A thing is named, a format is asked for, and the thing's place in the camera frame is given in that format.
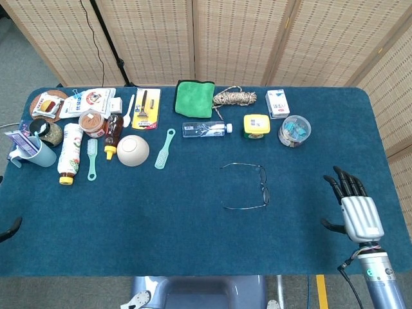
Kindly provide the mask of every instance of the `yellow floor stripe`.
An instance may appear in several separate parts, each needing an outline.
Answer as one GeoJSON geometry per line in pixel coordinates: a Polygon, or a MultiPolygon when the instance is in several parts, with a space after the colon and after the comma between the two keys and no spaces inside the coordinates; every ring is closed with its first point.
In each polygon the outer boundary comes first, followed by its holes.
{"type": "Polygon", "coordinates": [[[316,275],[317,295],[319,297],[319,308],[328,309],[328,296],[326,295],[326,285],[324,275],[316,275]]]}

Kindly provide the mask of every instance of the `yellow bottle cap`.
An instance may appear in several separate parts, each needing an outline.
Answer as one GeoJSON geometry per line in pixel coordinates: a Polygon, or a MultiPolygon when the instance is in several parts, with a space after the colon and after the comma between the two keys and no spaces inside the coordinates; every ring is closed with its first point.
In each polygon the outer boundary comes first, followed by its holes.
{"type": "Polygon", "coordinates": [[[116,153],[116,147],[114,147],[114,146],[105,146],[104,147],[104,152],[107,153],[106,158],[108,160],[111,160],[112,157],[113,157],[113,154],[116,153]]]}
{"type": "Polygon", "coordinates": [[[73,185],[73,178],[72,177],[60,177],[59,183],[61,185],[73,185]]]}

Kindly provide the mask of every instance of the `mint green comb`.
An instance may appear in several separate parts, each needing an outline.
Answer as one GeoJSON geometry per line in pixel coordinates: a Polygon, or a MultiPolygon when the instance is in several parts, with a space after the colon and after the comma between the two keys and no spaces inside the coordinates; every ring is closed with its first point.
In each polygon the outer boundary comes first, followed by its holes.
{"type": "Polygon", "coordinates": [[[88,156],[90,159],[88,180],[91,182],[96,179],[96,156],[97,156],[97,139],[90,138],[88,140],[88,156]]]}
{"type": "Polygon", "coordinates": [[[167,136],[166,136],[166,141],[159,151],[159,154],[157,155],[156,163],[154,164],[154,167],[157,169],[164,169],[167,161],[167,157],[169,156],[169,145],[170,142],[172,141],[172,138],[176,134],[176,131],[174,129],[168,129],[167,130],[167,136]]]}

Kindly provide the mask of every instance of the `eyeglasses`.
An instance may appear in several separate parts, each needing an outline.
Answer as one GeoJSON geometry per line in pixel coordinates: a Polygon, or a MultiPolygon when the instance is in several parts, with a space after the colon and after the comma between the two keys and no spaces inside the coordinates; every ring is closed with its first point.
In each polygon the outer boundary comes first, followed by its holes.
{"type": "Polygon", "coordinates": [[[269,204],[269,190],[268,190],[267,183],[266,183],[266,180],[267,180],[266,171],[263,168],[263,166],[262,165],[257,165],[257,164],[247,164],[247,163],[234,162],[234,163],[226,164],[225,166],[220,167],[220,169],[223,169],[223,168],[225,168],[226,166],[229,166],[229,165],[247,165],[247,166],[254,166],[254,167],[259,168],[260,185],[261,185],[261,188],[262,188],[262,191],[263,191],[263,205],[253,206],[253,207],[244,207],[244,208],[232,208],[232,207],[223,206],[223,208],[231,209],[231,210],[234,210],[234,211],[237,211],[237,210],[241,211],[241,210],[245,210],[245,209],[255,209],[255,208],[261,208],[261,207],[267,206],[269,204]]]}

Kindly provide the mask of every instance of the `woven screen panel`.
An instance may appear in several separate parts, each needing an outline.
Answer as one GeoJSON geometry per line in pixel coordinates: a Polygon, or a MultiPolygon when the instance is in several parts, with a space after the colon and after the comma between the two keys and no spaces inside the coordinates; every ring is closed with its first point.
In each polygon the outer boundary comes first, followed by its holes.
{"type": "Polygon", "coordinates": [[[198,1],[196,78],[262,84],[286,5],[287,0],[198,1]]]}
{"type": "MultiPolygon", "coordinates": [[[[105,86],[123,85],[109,45],[90,2],[83,0],[104,62],[105,86]]],[[[93,44],[93,34],[79,1],[2,0],[44,61],[65,86],[101,86],[102,64],[93,44]]]]}
{"type": "Polygon", "coordinates": [[[391,162],[389,167],[397,188],[409,236],[412,239],[412,153],[391,162]]]}
{"type": "Polygon", "coordinates": [[[402,144],[412,138],[412,27],[358,87],[370,96],[387,154],[392,155],[408,146],[402,144]]]}
{"type": "Polygon", "coordinates": [[[343,86],[410,0],[304,0],[269,84],[343,86]]]}
{"type": "Polygon", "coordinates": [[[194,78],[192,7],[187,0],[99,3],[131,82],[173,85],[194,78]]]}

